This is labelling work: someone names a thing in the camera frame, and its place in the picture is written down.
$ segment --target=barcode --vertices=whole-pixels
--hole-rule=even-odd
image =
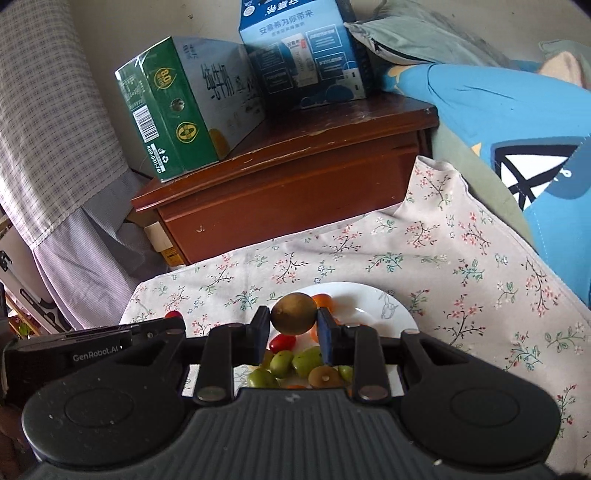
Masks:
[[[138,108],[134,112],[135,123],[138,124],[139,133],[144,139],[144,143],[151,142],[159,137],[158,130],[154,124],[154,119],[150,115],[148,105]]]

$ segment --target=wooden nightstand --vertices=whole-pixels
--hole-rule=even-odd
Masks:
[[[229,158],[133,199],[156,210],[187,265],[402,201],[430,154],[432,105],[380,94],[265,120]]]

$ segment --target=orange cherry tomato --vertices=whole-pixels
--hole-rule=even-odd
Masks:
[[[310,338],[315,341],[316,343],[319,343],[318,341],[318,330],[316,329],[316,324],[314,324],[314,326],[310,329]]]
[[[336,318],[334,318],[334,317],[333,317],[333,320],[335,321],[335,323],[336,323],[337,325],[342,325],[342,324],[339,322],[339,319],[336,319]],[[315,341],[316,343],[320,343],[320,342],[318,341],[318,330],[317,330],[317,328],[316,328],[316,324],[314,324],[314,326],[313,326],[313,327],[312,327],[312,328],[309,330],[309,332],[310,332],[310,338],[312,338],[312,340],[313,340],[313,341]]]
[[[326,293],[319,293],[318,295],[314,295],[312,300],[316,303],[318,308],[326,307],[328,308],[329,312],[332,314],[335,310],[335,303],[332,297]]]

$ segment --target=checkered curtain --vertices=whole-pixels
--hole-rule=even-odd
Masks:
[[[0,203],[39,246],[128,168],[67,0],[0,11]]]

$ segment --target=green milk carton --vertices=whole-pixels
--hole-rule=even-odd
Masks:
[[[115,76],[161,181],[224,159],[265,117],[233,42],[169,37]]]

